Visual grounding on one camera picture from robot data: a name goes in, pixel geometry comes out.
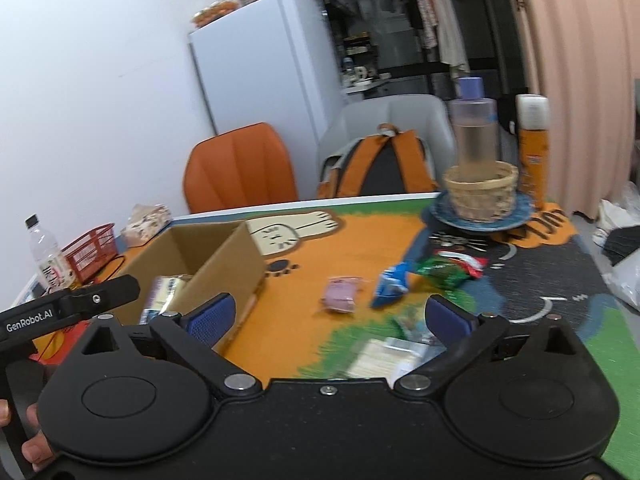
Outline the person's left hand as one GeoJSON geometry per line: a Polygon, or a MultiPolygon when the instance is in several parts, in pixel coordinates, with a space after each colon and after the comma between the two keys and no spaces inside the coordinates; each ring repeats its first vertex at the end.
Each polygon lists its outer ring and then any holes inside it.
{"type": "MultiPolygon", "coordinates": [[[[26,418],[28,422],[37,429],[37,433],[25,441],[22,445],[22,453],[31,465],[34,471],[40,471],[51,460],[53,460],[54,453],[52,452],[49,442],[40,429],[40,423],[38,419],[37,404],[30,404],[26,410],[26,418]]],[[[9,402],[7,400],[0,400],[0,426],[8,426],[11,422],[11,410],[9,402]]]]}

